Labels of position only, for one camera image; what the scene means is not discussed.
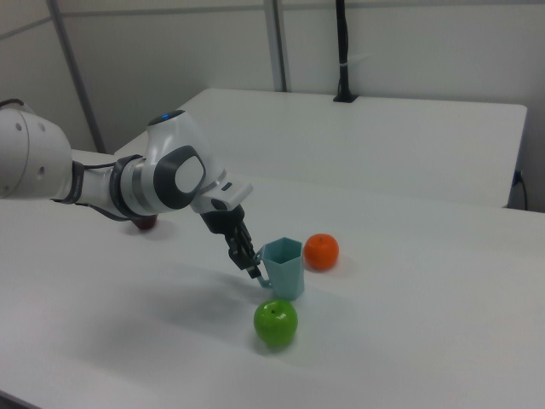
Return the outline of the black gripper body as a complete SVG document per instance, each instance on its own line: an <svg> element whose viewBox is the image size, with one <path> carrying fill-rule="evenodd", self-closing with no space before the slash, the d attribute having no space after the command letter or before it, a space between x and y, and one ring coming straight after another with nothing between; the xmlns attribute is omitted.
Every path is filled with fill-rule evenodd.
<svg viewBox="0 0 545 409"><path fill-rule="evenodd" d="M237 234L247 231L244 224L244 209L241 205L233 210L218 210L201 214L205 225L213 234L232 239Z"/></svg>

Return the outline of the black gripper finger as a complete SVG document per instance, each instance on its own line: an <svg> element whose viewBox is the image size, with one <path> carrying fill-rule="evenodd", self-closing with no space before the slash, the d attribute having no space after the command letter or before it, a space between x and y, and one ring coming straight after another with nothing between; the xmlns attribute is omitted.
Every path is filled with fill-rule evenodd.
<svg viewBox="0 0 545 409"><path fill-rule="evenodd" d="M250 257L243 239L237 235L227 237L229 247L228 255L240 270L246 270L250 267Z"/></svg>
<svg viewBox="0 0 545 409"><path fill-rule="evenodd" d="M261 271L258 268L258 261L252 244L250 233L245 225L238 226L237 244L240 270L245 270L252 279L261 277Z"/></svg>

